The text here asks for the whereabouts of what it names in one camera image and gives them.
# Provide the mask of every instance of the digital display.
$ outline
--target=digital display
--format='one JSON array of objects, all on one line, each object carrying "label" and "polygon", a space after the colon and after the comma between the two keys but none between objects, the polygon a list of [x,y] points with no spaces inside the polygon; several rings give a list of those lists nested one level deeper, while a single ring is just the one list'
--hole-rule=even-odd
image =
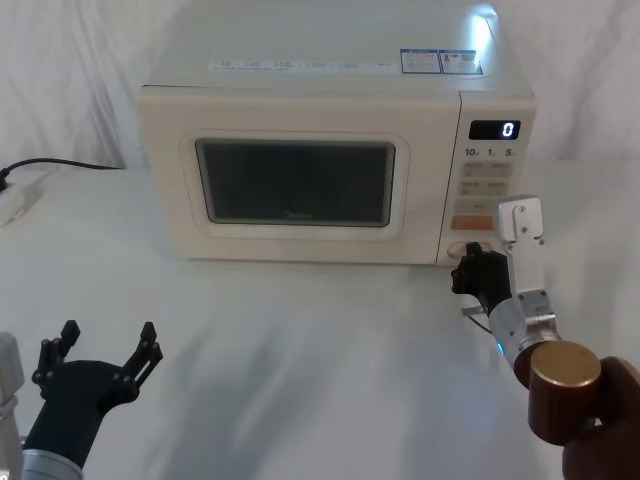
[{"label": "digital display", "polygon": [[474,120],[470,140],[515,140],[520,133],[519,120]]}]

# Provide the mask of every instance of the microwave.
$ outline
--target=microwave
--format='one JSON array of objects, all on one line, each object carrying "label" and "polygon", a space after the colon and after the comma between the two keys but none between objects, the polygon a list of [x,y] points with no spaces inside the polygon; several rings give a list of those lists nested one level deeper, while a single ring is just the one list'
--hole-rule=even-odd
[{"label": "microwave", "polygon": [[183,258],[457,263],[535,98],[487,7],[196,1],[138,96]]}]

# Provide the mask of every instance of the microwave control panel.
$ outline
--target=microwave control panel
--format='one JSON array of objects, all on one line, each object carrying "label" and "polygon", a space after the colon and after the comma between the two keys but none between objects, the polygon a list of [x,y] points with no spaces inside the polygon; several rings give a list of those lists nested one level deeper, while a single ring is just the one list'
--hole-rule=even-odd
[{"label": "microwave control panel", "polygon": [[481,93],[462,97],[438,249],[437,263],[444,265],[456,264],[469,242],[499,248],[495,210],[502,197],[518,193],[535,116],[533,97],[496,103]]}]

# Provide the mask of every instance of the label sticker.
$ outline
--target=label sticker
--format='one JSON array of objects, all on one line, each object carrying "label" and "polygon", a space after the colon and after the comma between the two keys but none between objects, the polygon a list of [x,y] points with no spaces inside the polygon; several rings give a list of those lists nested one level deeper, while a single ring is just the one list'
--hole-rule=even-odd
[{"label": "label sticker", "polygon": [[301,62],[270,60],[211,60],[210,72],[368,73],[397,75],[397,63]]},{"label": "label sticker", "polygon": [[482,75],[475,50],[440,50],[438,53],[445,75]]},{"label": "label sticker", "polygon": [[400,50],[400,58],[402,73],[442,73],[438,50],[403,49]]}]

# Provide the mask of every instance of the microwave window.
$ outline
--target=microwave window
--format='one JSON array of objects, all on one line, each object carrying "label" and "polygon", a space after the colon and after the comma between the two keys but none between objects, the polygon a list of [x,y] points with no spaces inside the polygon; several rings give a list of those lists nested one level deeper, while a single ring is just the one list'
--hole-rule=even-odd
[{"label": "microwave window", "polygon": [[214,223],[389,223],[395,156],[390,143],[200,139],[196,152]]}]

